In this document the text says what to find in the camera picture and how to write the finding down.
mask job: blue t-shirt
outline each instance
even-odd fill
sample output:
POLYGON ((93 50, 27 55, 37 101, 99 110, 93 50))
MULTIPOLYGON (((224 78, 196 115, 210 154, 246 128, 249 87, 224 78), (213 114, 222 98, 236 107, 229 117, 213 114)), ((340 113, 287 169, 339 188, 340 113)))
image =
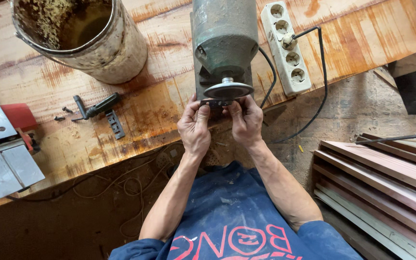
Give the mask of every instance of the blue t-shirt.
POLYGON ((256 169, 232 162, 196 178, 181 223, 166 243, 141 239, 110 260, 361 260, 324 221, 295 233, 275 208, 256 169))

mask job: finger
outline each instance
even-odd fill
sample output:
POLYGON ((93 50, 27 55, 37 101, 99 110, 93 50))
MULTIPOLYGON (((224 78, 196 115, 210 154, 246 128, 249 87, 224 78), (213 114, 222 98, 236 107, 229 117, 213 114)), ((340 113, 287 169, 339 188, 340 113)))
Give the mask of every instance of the finger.
POLYGON ((229 106, 229 112, 232 116, 232 121, 234 122, 234 124, 245 124, 245 120, 243 119, 242 115, 242 108, 240 107, 240 104, 238 102, 234 101, 232 105, 229 106))
POLYGON ((224 109, 222 111, 222 114, 225 115, 225 116, 227 116, 227 117, 230 117, 231 116, 231 114, 229 113, 229 110, 227 110, 227 109, 224 109))
POLYGON ((257 107, 258 105, 256 104, 255 100, 253 99, 253 97, 251 97, 251 95, 248 95, 245 97, 245 103, 244 103, 245 107, 248 109, 253 109, 255 107, 257 107))
POLYGON ((193 94, 189 99, 189 103, 185 106, 184 113, 182 113, 182 122, 184 123, 191 123, 193 122, 193 117, 195 112, 200 108, 200 103, 196 102, 196 96, 193 94))
POLYGON ((193 94, 189 97, 188 102, 189 102, 189 103, 192 103, 192 102, 195 102, 195 101, 197 101, 197 94, 196 94, 196 93, 193 93, 193 94))
POLYGON ((204 104, 198 110, 197 122, 195 127, 208 128, 208 119, 209 119, 210 107, 207 104, 204 104))
POLYGON ((246 100, 246 96, 239 98, 239 104, 240 104, 240 106, 242 106, 245 103, 245 100, 246 100))

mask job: metal bucket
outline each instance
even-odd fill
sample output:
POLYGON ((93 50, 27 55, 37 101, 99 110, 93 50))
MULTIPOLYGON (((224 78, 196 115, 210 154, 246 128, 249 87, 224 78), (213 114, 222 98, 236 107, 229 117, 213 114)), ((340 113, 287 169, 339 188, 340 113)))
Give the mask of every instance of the metal bucket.
POLYGON ((44 56, 108 83, 134 78, 144 37, 121 0, 12 0, 16 36, 44 56))

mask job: stack of wooden boards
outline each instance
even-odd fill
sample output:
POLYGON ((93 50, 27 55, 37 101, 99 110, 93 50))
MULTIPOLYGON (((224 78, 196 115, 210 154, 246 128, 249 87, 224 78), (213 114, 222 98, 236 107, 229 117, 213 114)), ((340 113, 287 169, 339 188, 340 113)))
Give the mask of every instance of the stack of wooden boards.
POLYGON ((312 169, 324 220, 361 255, 416 259, 416 141, 322 141, 312 169))

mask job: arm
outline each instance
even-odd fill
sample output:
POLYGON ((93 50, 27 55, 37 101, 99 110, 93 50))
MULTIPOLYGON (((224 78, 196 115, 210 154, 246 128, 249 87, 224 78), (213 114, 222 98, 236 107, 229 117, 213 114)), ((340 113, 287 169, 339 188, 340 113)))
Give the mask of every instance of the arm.
POLYGON ((195 94, 192 95, 182 118, 177 123, 185 153, 176 172, 144 220, 139 239, 153 238, 166 242, 176 231, 198 167, 211 142, 211 135, 208 131, 209 113, 209 106, 200 107, 195 94))
POLYGON ((306 222, 323 220, 319 207, 293 175, 272 154, 261 137, 263 111, 251 96, 240 100, 243 112, 235 102, 224 108, 233 120, 234 139, 249 152, 263 180, 264 186, 280 214, 294 231, 306 222))

